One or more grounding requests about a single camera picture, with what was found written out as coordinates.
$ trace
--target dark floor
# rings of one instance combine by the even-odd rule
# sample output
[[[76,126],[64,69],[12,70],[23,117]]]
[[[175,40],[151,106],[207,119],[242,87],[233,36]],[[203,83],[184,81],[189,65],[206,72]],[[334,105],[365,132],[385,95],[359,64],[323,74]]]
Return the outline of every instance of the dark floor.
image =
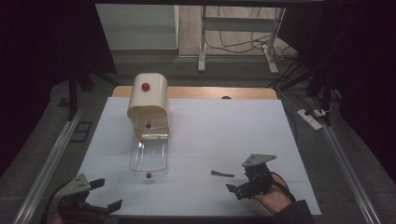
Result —
[[[169,86],[218,86],[218,87],[266,87],[276,78],[268,72],[262,57],[208,58],[206,72],[197,72],[196,58],[143,57],[124,58],[117,63],[118,74],[111,75],[122,85],[132,85],[140,73],[157,72],[165,75]],[[290,63],[278,63],[285,71]],[[38,223],[50,193],[62,182],[77,175],[85,152],[91,142],[106,98],[114,87],[102,79],[91,76],[94,90],[88,94],[87,109],[79,121],[92,122],[87,141],[70,142],[49,182],[43,199],[35,210],[31,223]],[[307,101],[304,89],[295,86],[284,92],[297,107],[305,108]],[[26,141],[15,161],[0,179],[0,223],[11,223],[20,209],[25,196],[42,164],[58,138],[68,116],[68,107],[59,107],[62,98],[68,97],[67,83],[55,86],[51,100],[35,130]],[[323,131],[313,131],[296,114],[296,109],[281,95],[285,111],[289,114],[290,127],[300,150],[305,169],[317,196],[322,216],[315,217],[317,223],[365,223],[364,216],[349,189]],[[370,149],[363,144],[353,130],[343,121],[338,111],[339,101],[332,103],[330,113],[332,128],[341,143],[347,158],[372,200],[383,223],[396,223],[396,186]],[[79,139],[77,134],[71,139]]]

